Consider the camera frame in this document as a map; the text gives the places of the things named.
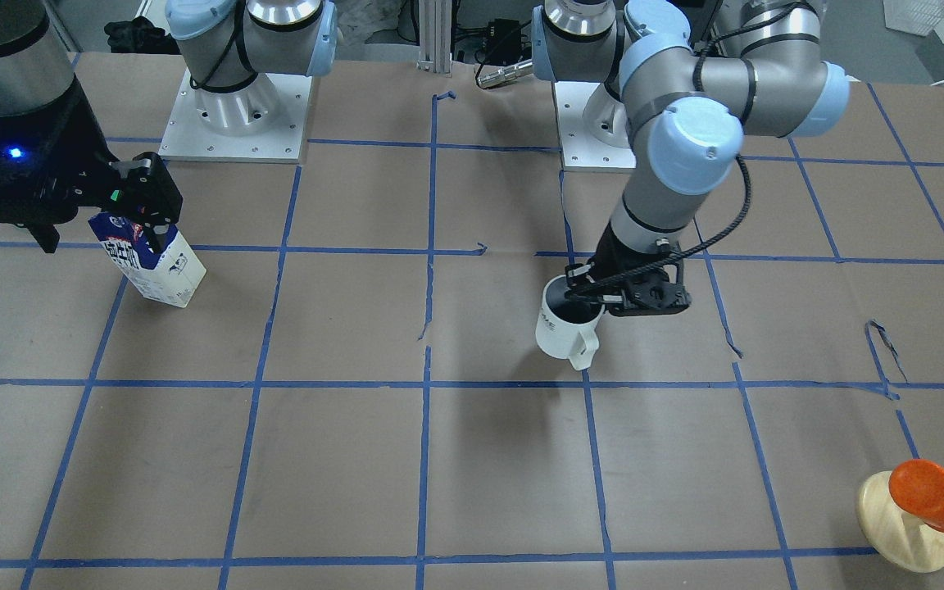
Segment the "black gripper at carton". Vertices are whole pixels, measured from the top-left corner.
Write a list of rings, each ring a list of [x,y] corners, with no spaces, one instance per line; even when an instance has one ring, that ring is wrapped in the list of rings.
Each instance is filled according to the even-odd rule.
[[[81,83],[34,111],[0,116],[0,224],[22,225],[43,251],[83,207],[138,224],[138,246],[164,253],[183,198],[161,157],[113,156]]]

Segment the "silver robot arm near mug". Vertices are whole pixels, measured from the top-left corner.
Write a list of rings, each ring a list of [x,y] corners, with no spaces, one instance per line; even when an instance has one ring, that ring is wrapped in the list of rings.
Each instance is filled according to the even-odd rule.
[[[679,235],[733,166],[745,137],[817,137],[849,103],[844,70],[820,56],[824,1],[724,1],[715,38],[692,48],[668,1],[547,1],[534,10],[534,74],[600,83],[624,106],[634,169],[585,264],[548,285],[544,310],[573,324],[603,312],[682,312]]]

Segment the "silver robot arm holding carton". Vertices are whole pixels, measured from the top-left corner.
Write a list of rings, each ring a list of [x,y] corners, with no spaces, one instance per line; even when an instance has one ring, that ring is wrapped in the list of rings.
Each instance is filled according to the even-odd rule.
[[[248,124],[275,113],[267,75],[323,77],[336,56],[331,1],[169,1],[165,17],[190,89],[245,101]],[[160,156],[111,152],[45,4],[0,1],[0,224],[52,253],[57,226],[97,208],[162,254],[181,206]]]

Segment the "black gripper at mug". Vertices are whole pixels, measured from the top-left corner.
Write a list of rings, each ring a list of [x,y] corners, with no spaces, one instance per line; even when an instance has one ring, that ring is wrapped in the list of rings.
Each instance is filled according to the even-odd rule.
[[[585,264],[565,267],[567,292],[560,296],[560,317],[565,322],[592,322],[604,312],[613,316],[660,316],[682,313],[692,305],[684,285],[684,262],[671,262],[671,279],[665,265],[598,287],[611,276],[638,271],[641,266],[659,264],[681,252],[679,244],[660,240],[651,253],[638,252],[624,245],[607,225],[595,254]]]

